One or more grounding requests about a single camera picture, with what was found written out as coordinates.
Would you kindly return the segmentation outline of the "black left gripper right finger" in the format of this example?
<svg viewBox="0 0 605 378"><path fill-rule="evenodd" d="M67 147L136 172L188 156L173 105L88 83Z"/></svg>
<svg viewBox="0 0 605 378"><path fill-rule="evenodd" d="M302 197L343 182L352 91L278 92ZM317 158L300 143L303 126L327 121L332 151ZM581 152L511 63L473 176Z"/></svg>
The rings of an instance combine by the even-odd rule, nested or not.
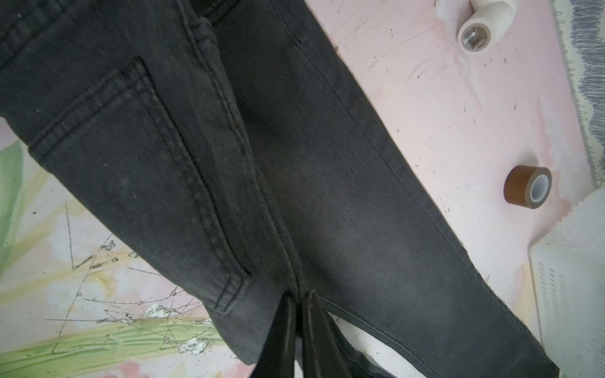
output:
<svg viewBox="0 0 605 378"><path fill-rule="evenodd" d="M321 308L314 291L309 291L302 301L302 335L304 377L351 377L334 339L326 312Z"/></svg>

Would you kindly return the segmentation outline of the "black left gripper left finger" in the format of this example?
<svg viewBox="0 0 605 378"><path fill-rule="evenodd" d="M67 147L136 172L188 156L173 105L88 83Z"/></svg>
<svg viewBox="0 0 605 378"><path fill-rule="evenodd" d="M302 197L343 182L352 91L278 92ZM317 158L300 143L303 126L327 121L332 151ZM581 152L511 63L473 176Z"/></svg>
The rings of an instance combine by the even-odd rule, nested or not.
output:
<svg viewBox="0 0 605 378"><path fill-rule="evenodd" d="M250 378L294 377L296 322L297 303L290 294L284 294Z"/></svg>

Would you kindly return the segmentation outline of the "dark grey long pants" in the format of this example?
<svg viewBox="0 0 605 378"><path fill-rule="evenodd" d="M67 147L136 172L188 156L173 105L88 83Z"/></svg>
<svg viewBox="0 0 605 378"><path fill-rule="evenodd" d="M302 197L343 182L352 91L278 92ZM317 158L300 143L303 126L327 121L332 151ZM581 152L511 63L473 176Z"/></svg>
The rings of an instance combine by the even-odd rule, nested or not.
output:
<svg viewBox="0 0 605 378"><path fill-rule="evenodd" d="M1 115L247 364L313 291L424 376L559 376L303 1L4 1Z"/></svg>

